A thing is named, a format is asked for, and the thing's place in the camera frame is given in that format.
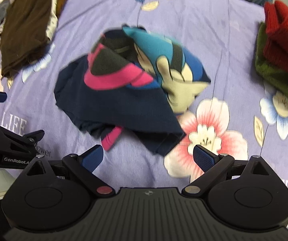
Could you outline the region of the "navy cartoon print child shirt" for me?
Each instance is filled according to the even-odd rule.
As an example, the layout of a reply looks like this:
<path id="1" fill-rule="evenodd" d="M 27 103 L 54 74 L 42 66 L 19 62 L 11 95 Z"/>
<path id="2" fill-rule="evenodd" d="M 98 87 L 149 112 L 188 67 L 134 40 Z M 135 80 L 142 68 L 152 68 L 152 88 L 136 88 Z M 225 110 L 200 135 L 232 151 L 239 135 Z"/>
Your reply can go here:
<path id="1" fill-rule="evenodd" d="M 201 61 L 178 42 L 123 26 L 105 32 L 90 53 L 69 63 L 56 81 L 56 105 L 81 131 L 109 150 L 131 131 L 165 156 L 184 137 L 177 116 L 210 85 Z"/>

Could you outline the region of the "purple floral bed sheet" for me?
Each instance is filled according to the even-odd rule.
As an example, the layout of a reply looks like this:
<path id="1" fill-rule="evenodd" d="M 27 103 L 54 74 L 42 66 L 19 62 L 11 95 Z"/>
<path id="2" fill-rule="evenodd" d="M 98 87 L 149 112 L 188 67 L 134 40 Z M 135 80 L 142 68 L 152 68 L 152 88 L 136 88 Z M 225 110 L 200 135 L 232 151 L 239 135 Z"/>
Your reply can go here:
<path id="1" fill-rule="evenodd" d="M 181 122 L 185 131 L 214 135 L 216 150 L 236 159 L 260 154 L 288 188 L 288 117 L 280 117 L 281 107 L 273 104 L 282 94 L 254 67 L 264 19 L 262 7 L 243 0 L 68 0 L 42 67 L 18 74 L 12 84 L 0 73 L 0 90 L 7 93 L 0 125 L 20 135 L 44 130 L 36 148 L 50 159 L 96 145 L 97 139 L 80 132 L 56 106 L 58 74 L 107 29 L 142 26 L 185 46 L 211 79 Z"/>

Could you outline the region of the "green folded fleece garment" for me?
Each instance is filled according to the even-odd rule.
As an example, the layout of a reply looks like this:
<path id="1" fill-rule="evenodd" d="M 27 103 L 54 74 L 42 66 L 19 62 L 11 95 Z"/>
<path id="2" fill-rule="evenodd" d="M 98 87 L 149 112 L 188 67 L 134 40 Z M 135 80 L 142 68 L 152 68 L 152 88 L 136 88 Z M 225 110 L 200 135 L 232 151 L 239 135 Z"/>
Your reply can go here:
<path id="1" fill-rule="evenodd" d="M 265 81 L 288 98 L 288 73 L 270 63 L 263 54 L 267 40 L 265 27 L 265 23 L 261 22 L 256 38 L 255 69 Z"/>

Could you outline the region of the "red knitted folded sweater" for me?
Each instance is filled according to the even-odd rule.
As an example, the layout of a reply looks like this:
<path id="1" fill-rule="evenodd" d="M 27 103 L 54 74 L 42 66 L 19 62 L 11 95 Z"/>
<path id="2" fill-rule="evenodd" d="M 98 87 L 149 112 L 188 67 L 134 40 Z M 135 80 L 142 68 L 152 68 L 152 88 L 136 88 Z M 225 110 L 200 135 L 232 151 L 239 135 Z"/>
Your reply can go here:
<path id="1" fill-rule="evenodd" d="M 288 73 L 288 6 L 276 0 L 265 3 L 265 58 Z"/>

